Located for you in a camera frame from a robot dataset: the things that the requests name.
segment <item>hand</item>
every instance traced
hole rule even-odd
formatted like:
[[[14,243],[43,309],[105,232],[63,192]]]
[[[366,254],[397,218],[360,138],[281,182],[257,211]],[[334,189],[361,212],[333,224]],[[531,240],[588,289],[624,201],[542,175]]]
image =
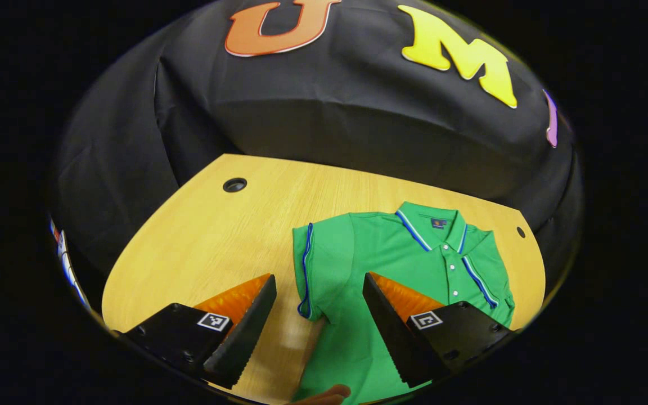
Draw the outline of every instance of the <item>hand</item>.
[[[340,405],[344,402],[344,398],[349,397],[352,390],[346,385],[335,384],[331,389],[327,389],[321,394],[312,395],[309,398],[291,402],[287,405]]]

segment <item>table grommet hole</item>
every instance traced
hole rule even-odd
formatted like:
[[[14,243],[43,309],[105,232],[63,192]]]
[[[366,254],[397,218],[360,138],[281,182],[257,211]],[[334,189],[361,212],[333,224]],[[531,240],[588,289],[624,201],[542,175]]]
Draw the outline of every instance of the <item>table grommet hole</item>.
[[[457,349],[450,350],[449,352],[444,354],[444,358],[447,359],[448,361],[452,361],[453,359],[456,359],[460,355],[460,352]]]
[[[244,187],[246,187],[246,179],[235,177],[224,182],[223,189],[226,192],[237,192],[244,189]]]

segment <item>shirt logo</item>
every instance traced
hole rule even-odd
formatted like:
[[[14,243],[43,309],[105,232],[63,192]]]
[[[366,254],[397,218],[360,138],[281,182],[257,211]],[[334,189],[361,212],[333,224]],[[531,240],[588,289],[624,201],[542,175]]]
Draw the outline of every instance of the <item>shirt logo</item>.
[[[216,313],[208,313],[201,318],[201,321],[196,323],[205,328],[214,329],[215,331],[223,331],[224,326],[229,323],[229,317],[224,315],[216,315]]]
[[[431,219],[431,226],[437,229],[444,229],[444,226],[447,225],[447,221],[443,219]]]
[[[412,320],[414,320],[414,325],[416,325],[420,330],[431,328],[432,326],[443,323],[442,320],[439,319],[439,316],[435,315],[432,311],[412,315]]]

